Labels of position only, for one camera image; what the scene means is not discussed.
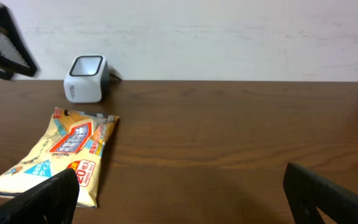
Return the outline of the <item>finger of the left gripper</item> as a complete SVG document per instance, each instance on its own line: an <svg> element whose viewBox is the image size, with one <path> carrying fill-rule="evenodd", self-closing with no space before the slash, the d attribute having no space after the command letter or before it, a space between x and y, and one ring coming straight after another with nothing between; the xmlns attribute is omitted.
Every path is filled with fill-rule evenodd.
<svg viewBox="0 0 358 224"><path fill-rule="evenodd" d="M16 74L34 77L38 69L11 11L0 4L0 79L12 80Z"/></svg>

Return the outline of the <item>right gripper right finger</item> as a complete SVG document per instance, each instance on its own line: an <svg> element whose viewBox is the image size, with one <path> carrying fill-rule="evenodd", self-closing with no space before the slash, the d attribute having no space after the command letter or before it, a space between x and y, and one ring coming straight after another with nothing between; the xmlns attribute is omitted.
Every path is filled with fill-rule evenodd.
<svg viewBox="0 0 358 224"><path fill-rule="evenodd" d="M358 223L358 194L293 162L283 188L295 223L324 223L319 211L336 223Z"/></svg>

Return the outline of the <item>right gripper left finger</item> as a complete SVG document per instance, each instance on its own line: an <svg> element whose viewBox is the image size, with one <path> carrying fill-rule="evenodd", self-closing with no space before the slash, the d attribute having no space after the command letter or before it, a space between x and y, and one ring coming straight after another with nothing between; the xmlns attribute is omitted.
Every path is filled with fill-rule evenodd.
<svg viewBox="0 0 358 224"><path fill-rule="evenodd" d="M79 189L75 171L65 169L0 205L0 224L71 224Z"/></svg>

